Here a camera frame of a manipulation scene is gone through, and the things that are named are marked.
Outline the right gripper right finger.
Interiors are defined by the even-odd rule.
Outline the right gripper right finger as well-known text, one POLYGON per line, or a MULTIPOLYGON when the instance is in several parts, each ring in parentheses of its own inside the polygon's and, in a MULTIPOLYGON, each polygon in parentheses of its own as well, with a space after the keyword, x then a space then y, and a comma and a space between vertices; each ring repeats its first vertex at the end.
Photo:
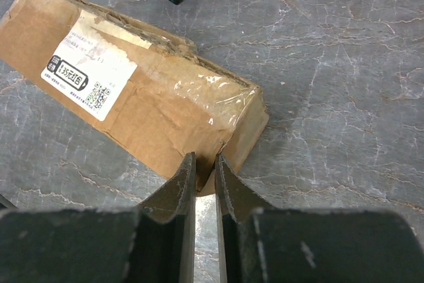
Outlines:
POLYGON ((387 209, 281 209, 215 159, 222 282, 416 282, 418 240, 387 209))

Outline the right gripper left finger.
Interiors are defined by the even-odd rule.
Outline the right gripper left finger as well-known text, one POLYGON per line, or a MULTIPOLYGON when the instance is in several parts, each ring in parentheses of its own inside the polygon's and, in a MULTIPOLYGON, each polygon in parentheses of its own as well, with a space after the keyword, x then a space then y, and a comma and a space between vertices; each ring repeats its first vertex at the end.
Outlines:
POLYGON ((18 209, 1 199, 2 282, 192 282, 194 153, 134 207, 18 209))

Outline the brown cardboard express box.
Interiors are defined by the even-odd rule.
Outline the brown cardboard express box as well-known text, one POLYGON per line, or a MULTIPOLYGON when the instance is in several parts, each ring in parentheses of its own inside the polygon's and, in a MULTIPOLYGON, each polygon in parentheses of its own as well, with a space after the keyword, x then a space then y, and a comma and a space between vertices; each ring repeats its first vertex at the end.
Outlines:
POLYGON ((269 120, 261 88, 192 41, 84 0, 15 0, 1 59, 164 178, 194 152, 199 196, 216 155, 240 170, 269 120))

